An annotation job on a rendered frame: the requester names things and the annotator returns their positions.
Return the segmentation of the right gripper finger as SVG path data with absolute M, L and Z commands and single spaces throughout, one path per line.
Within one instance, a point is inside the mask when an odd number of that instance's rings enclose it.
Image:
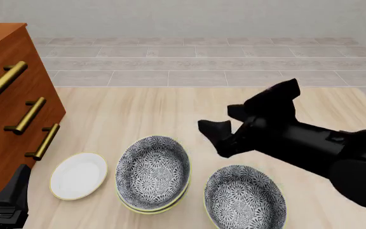
M 243 104 L 232 104 L 227 106 L 227 115 L 238 121 L 246 121 L 247 119 L 254 117 L 254 114 L 248 114 Z
M 228 139 L 231 135 L 231 122 L 228 121 L 208 121 L 199 120 L 198 130 L 202 133 L 214 146 L 219 142 Z

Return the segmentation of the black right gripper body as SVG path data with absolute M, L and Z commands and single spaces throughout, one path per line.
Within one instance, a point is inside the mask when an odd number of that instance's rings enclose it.
M 230 121 L 220 122 L 217 154 L 223 158 L 230 158 L 252 150 L 265 153 L 268 148 L 267 126 L 267 119 L 251 117 L 232 133 Z

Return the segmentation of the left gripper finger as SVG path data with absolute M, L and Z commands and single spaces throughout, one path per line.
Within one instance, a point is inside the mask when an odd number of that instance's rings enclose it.
M 28 211 L 27 190 L 31 168 L 22 164 L 0 192 L 0 211 Z

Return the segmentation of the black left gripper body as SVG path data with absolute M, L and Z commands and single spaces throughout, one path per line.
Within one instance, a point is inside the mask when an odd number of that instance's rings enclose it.
M 1 209 L 0 229 L 22 229 L 28 216 L 28 210 L 12 207 Z

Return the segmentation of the black white patterned bowl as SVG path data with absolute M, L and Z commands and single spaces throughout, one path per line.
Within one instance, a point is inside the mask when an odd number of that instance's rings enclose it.
M 138 209 L 134 209 L 133 207 L 130 207 L 128 204 L 126 204 L 122 198 L 120 197 L 120 195 L 118 193 L 116 193 L 116 196 L 119 198 L 119 201 L 127 208 L 129 209 L 130 211 L 133 211 L 135 213 L 139 213 L 139 214 L 143 214 L 143 215 L 155 215 L 155 214 L 161 214 L 161 213 L 164 213 L 166 211 L 169 211 L 170 209 L 172 209 L 173 207 L 175 207 L 176 205 L 179 204 L 179 202 L 185 197 L 189 187 L 190 187 L 191 184 L 188 184 L 187 187 L 185 188 L 184 192 L 182 193 L 182 195 L 174 202 L 172 203 L 171 205 L 167 206 L 167 207 L 164 207 L 160 210 L 157 210 L 157 211 L 140 211 Z
M 191 162 L 184 147 L 162 135 L 139 139 L 119 159 L 116 193 L 134 209 L 157 211 L 174 203 L 190 183 Z
M 283 229 L 287 218 L 277 185 L 246 165 L 215 171 L 205 185 L 204 206 L 218 229 Z

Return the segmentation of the white plate with yellow rim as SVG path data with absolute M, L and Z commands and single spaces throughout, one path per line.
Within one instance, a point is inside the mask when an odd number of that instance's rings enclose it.
M 95 152 L 80 152 L 66 158 L 51 173 L 49 188 L 60 200 L 78 200 L 92 194 L 105 181 L 106 159 Z

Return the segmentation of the brown wooden cabinet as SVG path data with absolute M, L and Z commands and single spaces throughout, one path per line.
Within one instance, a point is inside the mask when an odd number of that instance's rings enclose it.
M 0 23 L 0 77 L 6 72 L 4 66 L 19 61 L 26 62 L 28 68 L 0 95 L 0 191 L 19 165 L 32 167 L 35 164 L 36 161 L 25 154 L 35 152 L 42 143 L 47 132 L 41 129 L 60 123 L 65 115 L 26 24 Z M 28 112 L 30 106 L 25 105 L 26 101 L 36 101 L 40 97 L 46 99 L 46 104 L 22 135 L 3 130 L 5 126 L 17 125 Z

